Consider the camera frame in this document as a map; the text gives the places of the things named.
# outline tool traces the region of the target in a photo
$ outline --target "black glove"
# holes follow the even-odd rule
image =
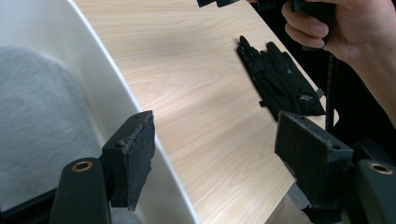
[[[325,114],[317,93],[289,54],[273,42],[266,47],[267,51],[258,52],[241,36],[237,52],[274,119],[280,110],[305,116]]]

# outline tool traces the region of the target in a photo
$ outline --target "hand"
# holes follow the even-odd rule
[[[286,32],[302,45],[322,48],[322,37],[328,36],[324,49],[340,60],[356,63],[366,50],[384,50],[396,42],[395,7],[390,0],[323,0],[336,4],[329,26],[303,11],[291,12],[290,2],[282,8],[288,21]]]

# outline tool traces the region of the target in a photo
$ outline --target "finger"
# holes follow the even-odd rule
[[[318,19],[309,16],[303,11],[292,12],[290,2],[287,2],[282,7],[282,14],[288,21],[289,25],[297,30],[300,30],[307,35],[323,38],[329,33],[327,24]]]
[[[320,37],[301,32],[288,23],[285,26],[285,31],[293,40],[302,44],[303,46],[321,49],[325,45],[324,41]]]

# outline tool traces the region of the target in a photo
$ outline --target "gray fabric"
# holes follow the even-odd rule
[[[70,161],[100,154],[72,74],[32,51],[0,47],[1,209],[56,188]]]

